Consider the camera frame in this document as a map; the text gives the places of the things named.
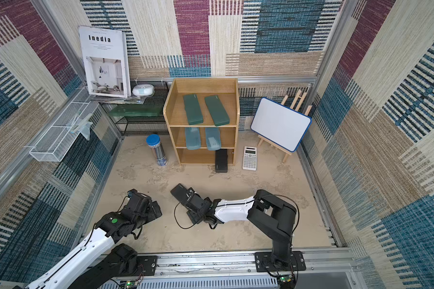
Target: green box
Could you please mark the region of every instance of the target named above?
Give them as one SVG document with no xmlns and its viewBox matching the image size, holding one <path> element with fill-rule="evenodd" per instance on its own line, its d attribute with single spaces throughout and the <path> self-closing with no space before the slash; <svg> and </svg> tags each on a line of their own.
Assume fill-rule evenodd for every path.
<svg viewBox="0 0 434 289">
<path fill-rule="evenodd" d="M 204 122 L 201 108 L 195 94 L 186 94 L 183 96 L 183 102 L 185 103 L 186 118 L 188 124 L 202 124 Z"/>
<path fill-rule="evenodd" d="M 212 95 L 204 98 L 210 116 L 214 121 L 215 126 L 221 126 L 230 123 L 230 118 L 224 105 L 218 98 L 218 95 Z"/>
</svg>

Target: whiteboard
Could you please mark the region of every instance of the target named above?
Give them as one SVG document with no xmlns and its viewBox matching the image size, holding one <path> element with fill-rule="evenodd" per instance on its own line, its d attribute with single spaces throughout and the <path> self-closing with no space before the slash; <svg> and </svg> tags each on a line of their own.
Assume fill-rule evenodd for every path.
<svg viewBox="0 0 434 289">
<path fill-rule="evenodd" d="M 312 119 L 273 100 L 262 98 L 251 129 L 277 145 L 294 152 Z"/>
</svg>

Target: wooden shelf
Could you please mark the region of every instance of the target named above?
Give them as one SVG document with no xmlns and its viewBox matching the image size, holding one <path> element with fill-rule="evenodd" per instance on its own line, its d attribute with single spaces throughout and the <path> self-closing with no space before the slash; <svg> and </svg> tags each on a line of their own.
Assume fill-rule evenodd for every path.
<svg viewBox="0 0 434 289">
<path fill-rule="evenodd" d="M 189 125 L 185 112 L 183 96 L 196 94 L 203 115 L 203 123 Z M 172 138 L 177 159 L 182 164 L 210 165 L 215 163 L 215 151 L 209 151 L 206 145 L 206 127 L 216 127 L 204 98 L 218 95 L 224 106 L 230 123 L 218 126 L 222 149 L 227 149 L 228 165 L 235 165 L 234 149 L 237 147 L 240 102 L 237 78 L 175 78 L 164 104 L 164 119 Z M 201 147 L 195 150 L 186 148 L 185 128 L 199 127 Z"/>
<path fill-rule="evenodd" d="M 203 123 L 202 124 L 196 124 L 196 125 L 189 125 L 188 119 L 186 118 L 186 112 L 185 112 L 185 104 L 183 102 L 183 96 L 189 94 L 187 92 L 185 93 L 179 93 L 177 95 L 177 100 L 175 102 L 174 111 L 172 112 L 172 117 L 169 120 L 169 126 L 170 127 L 215 127 L 214 121 L 212 120 L 212 117 L 210 116 L 209 110 L 207 109 L 206 103 L 204 101 L 204 98 L 211 95 L 218 95 L 218 98 L 222 102 L 222 104 L 225 107 L 225 110 L 228 113 L 228 116 L 230 117 L 230 123 L 221 125 L 221 127 L 237 127 L 237 119 L 236 119 L 236 107 L 235 107 L 235 97 L 236 95 L 234 93 L 196 93 L 197 100 L 199 101 L 199 107 L 201 108 L 201 113 L 203 114 Z"/>
<path fill-rule="evenodd" d="M 207 149 L 195 149 L 189 150 L 186 148 L 177 148 L 180 162 L 182 165 L 214 165 L 216 160 L 215 151 L 209 151 Z M 233 149 L 229 149 L 228 164 L 233 164 L 234 154 Z"/>
<path fill-rule="evenodd" d="M 219 127 L 220 142 L 222 148 L 235 148 L 235 130 L 236 128 Z M 176 148 L 186 148 L 185 128 L 184 127 L 171 127 L 172 135 L 174 136 Z M 207 149 L 206 145 L 206 132 L 204 128 L 199 128 L 199 135 L 201 136 L 201 147 Z"/>
</svg>

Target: stack of magazines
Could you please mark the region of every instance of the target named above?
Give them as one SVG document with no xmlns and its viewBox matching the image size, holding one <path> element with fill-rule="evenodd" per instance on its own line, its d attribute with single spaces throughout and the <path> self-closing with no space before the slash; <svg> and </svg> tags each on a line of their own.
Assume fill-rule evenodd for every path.
<svg viewBox="0 0 434 289">
<path fill-rule="evenodd" d="M 131 95 L 125 33 L 79 26 L 79 36 L 90 100 L 143 103 L 144 97 Z"/>
</svg>

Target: beige floor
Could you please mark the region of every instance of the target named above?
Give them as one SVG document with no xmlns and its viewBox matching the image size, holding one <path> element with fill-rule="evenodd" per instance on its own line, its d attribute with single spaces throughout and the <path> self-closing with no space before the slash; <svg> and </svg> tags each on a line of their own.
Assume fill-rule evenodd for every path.
<svg viewBox="0 0 434 289">
<path fill-rule="evenodd" d="M 178 164 L 169 136 L 161 136 L 169 163 L 156 165 L 144 136 L 126 137 L 92 223 L 104 214 L 115 211 L 130 189 L 150 195 L 161 206 L 162 217 L 145 225 L 138 240 L 133 236 L 123 242 L 138 252 L 208 251 L 271 248 L 271 240 L 248 221 L 233 221 L 211 230 L 200 223 L 184 230 L 174 220 L 177 200 L 170 190 L 178 183 L 192 187 L 203 198 L 233 200 L 249 197 L 257 189 L 272 194 L 283 194 L 294 199 L 301 212 L 300 224 L 295 231 L 293 246 L 330 246 L 327 233 L 313 199 L 309 185 L 296 154 L 282 164 L 283 153 L 264 143 L 258 151 L 257 171 L 243 170 L 243 147 L 256 146 L 257 135 L 251 132 L 239 134 L 237 164 L 229 166 L 228 173 L 215 173 L 213 165 Z M 182 227 L 191 225 L 185 208 L 177 208 L 177 220 Z"/>
</svg>

